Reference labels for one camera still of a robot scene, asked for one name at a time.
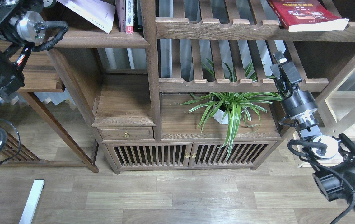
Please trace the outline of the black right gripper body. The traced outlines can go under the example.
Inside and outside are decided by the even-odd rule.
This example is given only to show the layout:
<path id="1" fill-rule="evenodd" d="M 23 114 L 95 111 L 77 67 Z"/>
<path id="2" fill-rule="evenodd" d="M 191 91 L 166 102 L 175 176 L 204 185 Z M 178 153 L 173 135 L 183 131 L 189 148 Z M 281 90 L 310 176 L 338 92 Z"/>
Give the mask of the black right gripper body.
<path id="1" fill-rule="evenodd" d="M 286 115 L 290 119 L 298 119 L 315 113 L 318 106 L 310 91 L 302 91 L 299 88 L 302 77 L 294 63 L 286 62 L 279 66 L 283 72 L 283 83 L 275 85 L 282 96 L 281 105 Z"/>

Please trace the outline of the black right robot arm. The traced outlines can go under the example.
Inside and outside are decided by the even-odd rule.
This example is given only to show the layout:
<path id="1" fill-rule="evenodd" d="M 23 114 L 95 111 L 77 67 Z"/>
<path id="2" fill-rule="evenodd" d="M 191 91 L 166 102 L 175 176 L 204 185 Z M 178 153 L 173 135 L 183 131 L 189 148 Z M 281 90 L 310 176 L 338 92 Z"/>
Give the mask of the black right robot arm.
<path id="1" fill-rule="evenodd" d="M 279 124 L 295 128 L 299 136 L 288 142 L 288 150 L 311 165 L 312 177 L 329 202 L 344 199 L 348 203 L 332 221 L 335 224 L 351 210 L 355 212 L 355 143 L 345 134 L 333 137 L 321 132 L 314 116 L 318 105 L 310 91 L 300 89 L 302 77 L 295 64 L 281 51 L 273 58 L 271 71 L 285 113 Z"/>

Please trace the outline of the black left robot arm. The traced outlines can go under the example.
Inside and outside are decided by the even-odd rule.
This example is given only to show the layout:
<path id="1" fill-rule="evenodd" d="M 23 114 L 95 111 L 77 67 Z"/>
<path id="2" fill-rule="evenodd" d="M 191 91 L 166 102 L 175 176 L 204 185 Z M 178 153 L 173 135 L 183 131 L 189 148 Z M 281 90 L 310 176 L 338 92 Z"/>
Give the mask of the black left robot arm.
<path id="1" fill-rule="evenodd" d="M 69 30 L 64 21 L 45 21 L 55 0 L 0 0 L 0 96 L 24 86 L 23 69 L 32 52 L 52 49 Z"/>

